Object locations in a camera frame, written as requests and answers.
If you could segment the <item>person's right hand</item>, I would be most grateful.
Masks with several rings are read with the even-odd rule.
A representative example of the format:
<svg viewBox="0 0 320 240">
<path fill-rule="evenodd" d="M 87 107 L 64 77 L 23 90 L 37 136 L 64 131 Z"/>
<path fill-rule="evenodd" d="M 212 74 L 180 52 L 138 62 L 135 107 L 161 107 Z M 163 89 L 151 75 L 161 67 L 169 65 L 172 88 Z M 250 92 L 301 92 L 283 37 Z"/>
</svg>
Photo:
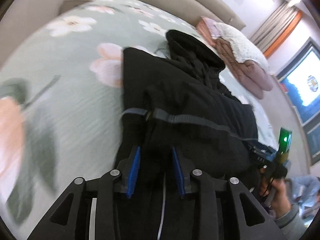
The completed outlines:
<svg viewBox="0 0 320 240">
<path fill-rule="evenodd" d="M 280 219 L 281 217 L 287 215 L 292 210 L 292 204 L 290 203 L 286 194 L 286 185 L 283 179 L 267 179 L 264 175 L 265 169 L 261 168 L 259 170 L 262 178 L 260 182 L 259 194 L 264 197 L 269 194 L 268 186 L 276 190 L 274 198 L 271 202 L 271 208 L 275 213 L 275 218 Z"/>
</svg>

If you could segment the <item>grey right sleeve forearm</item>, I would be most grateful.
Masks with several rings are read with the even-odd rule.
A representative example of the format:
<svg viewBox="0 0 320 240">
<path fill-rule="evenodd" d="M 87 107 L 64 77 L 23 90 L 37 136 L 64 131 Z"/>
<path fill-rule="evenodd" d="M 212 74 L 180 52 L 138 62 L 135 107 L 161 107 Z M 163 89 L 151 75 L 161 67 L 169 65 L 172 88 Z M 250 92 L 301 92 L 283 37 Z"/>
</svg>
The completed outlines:
<svg viewBox="0 0 320 240">
<path fill-rule="evenodd" d="M 304 222 L 299 216 L 297 204 L 293 204 L 290 211 L 274 221 L 287 240 L 298 240 L 306 232 Z"/>
</svg>

